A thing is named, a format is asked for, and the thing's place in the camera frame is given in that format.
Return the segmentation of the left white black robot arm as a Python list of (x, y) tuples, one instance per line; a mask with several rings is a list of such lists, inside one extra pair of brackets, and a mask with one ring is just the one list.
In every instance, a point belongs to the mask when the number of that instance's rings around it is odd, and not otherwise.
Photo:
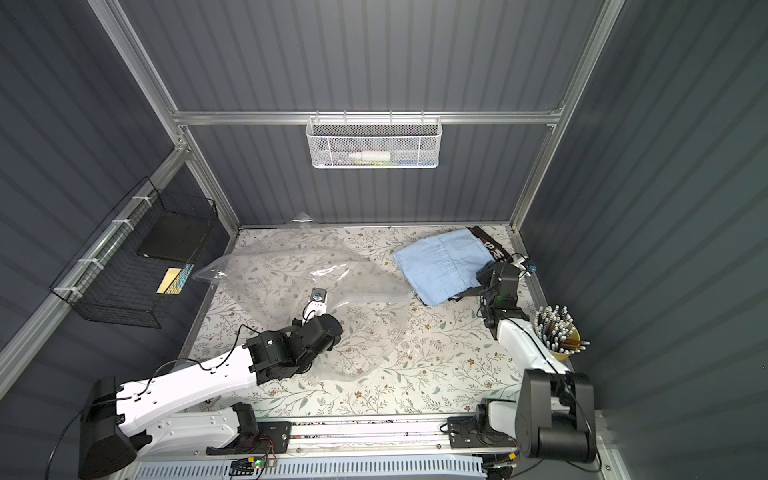
[(234, 404), (223, 419), (177, 428), (171, 416), (204, 400), (308, 372), (314, 360), (341, 340), (341, 323), (330, 314), (295, 320), (263, 331), (229, 352), (167, 372), (159, 367), (146, 380), (117, 384), (112, 376), (94, 383), (80, 414), (78, 476), (99, 479), (147, 453), (181, 448), (208, 455), (282, 453), (286, 444), (270, 438), (252, 407)]

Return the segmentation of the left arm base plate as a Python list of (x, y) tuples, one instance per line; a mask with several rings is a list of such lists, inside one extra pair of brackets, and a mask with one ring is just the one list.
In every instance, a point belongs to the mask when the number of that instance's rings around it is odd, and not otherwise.
[(287, 452), (293, 424), (287, 421), (261, 422), (256, 432), (238, 433), (223, 447), (207, 447), (209, 456), (283, 454)]

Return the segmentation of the light blue shirt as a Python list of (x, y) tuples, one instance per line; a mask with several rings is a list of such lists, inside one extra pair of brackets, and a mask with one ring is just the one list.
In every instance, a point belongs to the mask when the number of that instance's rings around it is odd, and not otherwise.
[(483, 242), (463, 228), (410, 244), (394, 253), (394, 261), (420, 300), (435, 307), (479, 287), (477, 272), (494, 259)]

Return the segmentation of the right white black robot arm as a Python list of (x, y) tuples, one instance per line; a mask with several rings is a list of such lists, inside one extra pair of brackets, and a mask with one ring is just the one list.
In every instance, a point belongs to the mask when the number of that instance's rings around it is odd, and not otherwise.
[(517, 288), (529, 270), (490, 262), (477, 272), (479, 313), (522, 375), (515, 400), (485, 399), (476, 436), (507, 436), (528, 458), (585, 465), (598, 459), (594, 390), (588, 376), (565, 360), (589, 345), (565, 306), (543, 306), (528, 316)]

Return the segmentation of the red plaid shirt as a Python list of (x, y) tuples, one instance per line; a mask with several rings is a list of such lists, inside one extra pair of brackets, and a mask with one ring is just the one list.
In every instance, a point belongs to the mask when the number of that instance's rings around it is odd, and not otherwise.
[(481, 241), (495, 261), (505, 263), (510, 263), (512, 261), (512, 255), (502, 246), (502, 244), (496, 241), (480, 226), (469, 227), (469, 231)]

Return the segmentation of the clear plastic vacuum bag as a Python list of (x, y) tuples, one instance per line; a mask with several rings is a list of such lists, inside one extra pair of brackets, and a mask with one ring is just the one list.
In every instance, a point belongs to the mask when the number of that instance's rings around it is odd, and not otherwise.
[(264, 330), (302, 320), (315, 287), (343, 328), (338, 345), (313, 362), (318, 380), (358, 380), (381, 366), (402, 340), (413, 297), (407, 281), (355, 250), (334, 230), (260, 230), (193, 274), (222, 288)]

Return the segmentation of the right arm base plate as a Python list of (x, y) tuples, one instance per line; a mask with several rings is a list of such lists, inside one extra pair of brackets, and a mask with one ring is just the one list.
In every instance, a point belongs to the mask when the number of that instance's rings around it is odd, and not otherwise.
[(440, 432), (448, 436), (453, 449), (474, 448), (518, 448), (516, 440), (481, 424), (473, 416), (453, 416), (440, 427)]

